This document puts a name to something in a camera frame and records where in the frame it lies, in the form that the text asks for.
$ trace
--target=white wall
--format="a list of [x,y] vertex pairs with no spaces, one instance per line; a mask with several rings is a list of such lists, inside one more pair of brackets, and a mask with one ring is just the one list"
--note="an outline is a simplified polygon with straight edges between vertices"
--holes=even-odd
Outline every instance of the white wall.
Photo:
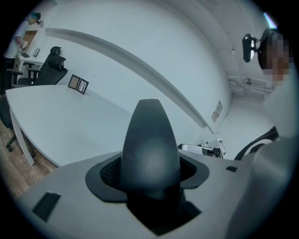
[[[49,1],[49,0],[43,0],[40,2],[40,4],[38,4],[33,10],[32,12],[37,12],[41,14],[41,20],[44,20],[48,17],[48,14],[51,12],[51,10],[54,7],[54,3],[53,1]],[[38,31],[40,29],[41,25],[37,25],[37,24],[32,24],[29,25],[29,27],[27,28],[27,31]]]
[[216,138],[222,138],[227,159],[233,160],[249,143],[269,131],[274,124],[261,104],[232,99],[227,117]]
[[[139,57],[171,82],[214,132],[220,128],[230,103],[224,71],[206,38],[171,7],[144,0],[73,0],[57,7],[51,19],[45,27],[100,37]],[[223,113],[213,123],[219,100]]]
[[38,56],[47,55],[52,46],[62,47],[67,75],[59,84],[68,84],[72,74],[89,81],[88,89],[133,113],[139,100],[156,98],[162,103],[174,131],[177,144],[202,144],[213,135],[208,128],[200,128],[176,104],[139,75],[118,62],[79,44],[47,37]]

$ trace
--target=chair headrest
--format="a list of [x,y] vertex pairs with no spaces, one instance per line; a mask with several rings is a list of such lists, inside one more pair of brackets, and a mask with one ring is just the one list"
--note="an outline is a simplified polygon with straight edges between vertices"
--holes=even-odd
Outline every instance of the chair headrest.
[[49,66],[51,68],[54,68],[58,71],[61,71],[61,69],[63,68],[62,65],[64,63],[66,59],[62,56],[53,56],[50,60],[49,60]]
[[50,53],[53,54],[53,55],[58,56],[59,53],[60,53],[60,49],[61,49],[61,47],[52,47],[51,50],[50,50]]

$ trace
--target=office chair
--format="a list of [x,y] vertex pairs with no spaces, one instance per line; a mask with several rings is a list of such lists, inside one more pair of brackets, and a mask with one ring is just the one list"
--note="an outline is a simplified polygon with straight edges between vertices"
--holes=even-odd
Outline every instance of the office chair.
[[28,78],[32,78],[31,77],[31,73],[33,72],[33,79],[36,80],[37,75],[41,74],[48,66],[49,66],[49,61],[53,56],[58,56],[60,54],[60,49],[61,47],[52,47],[50,50],[50,54],[48,55],[47,59],[45,60],[45,62],[43,63],[43,65],[41,66],[41,68],[39,70],[37,69],[32,69],[32,66],[35,65],[32,62],[24,62],[24,65],[27,65],[27,71],[28,71]]
[[18,70],[8,69],[8,72],[13,74],[13,88],[17,85],[34,86],[34,85],[47,85],[57,84],[67,73],[67,69],[64,68],[64,61],[66,59],[62,56],[52,56],[47,66],[44,67],[42,73],[34,78],[20,78],[17,80],[18,75],[23,75],[23,72]]
[[[13,129],[13,123],[12,123],[11,117],[10,117],[9,104],[8,104],[6,97],[0,98],[0,119],[6,128],[10,128],[11,130]],[[8,151],[10,153],[13,151],[11,144],[15,140],[16,140],[16,136],[14,134],[6,144],[6,148],[8,149]],[[30,146],[29,146],[29,152],[30,152],[31,157],[34,158],[35,154],[33,152],[33,149]]]
[[[64,61],[66,59],[61,56],[53,56],[49,60],[49,67],[44,70],[44,72],[36,79],[36,81],[31,83],[32,79],[21,78],[19,82],[21,84],[15,84],[13,88],[34,86],[34,85],[49,85],[57,84],[67,73],[67,69],[63,67]],[[17,75],[22,75],[23,73],[17,70],[8,69],[14,75],[14,80],[16,80]],[[13,129],[13,124],[10,117],[10,109],[6,96],[0,98],[0,119],[6,128]],[[9,142],[6,144],[6,148],[9,152],[12,152],[11,144],[15,141],[16,136],[14,135]]]

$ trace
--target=mesh backrest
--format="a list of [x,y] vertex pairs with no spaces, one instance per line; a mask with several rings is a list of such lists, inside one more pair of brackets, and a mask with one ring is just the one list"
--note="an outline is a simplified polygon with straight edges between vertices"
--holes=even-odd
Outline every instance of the mesh backrest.
[[6,96],[0,98],[0,119],[6,128],[13,127],[13,123],[10,118],[9,104]]
[[40,68],[40,70],[41,70],[40,74],[42,74],[42,72],[43,72],[45,69],[49,68],[49,60],[50,60],[53,56],[55,56],[55,55],[52,54],[52,53],[50,53],[50,54],[48,55],[47,59],[46,59],[45,62],[43,63],[42,67]]
[[32,85],[57,84],[66,75],[66,73],[66,68],[62,68],[61,71],[58,71],[54,68],[49,67],[38,76],[38,78]]

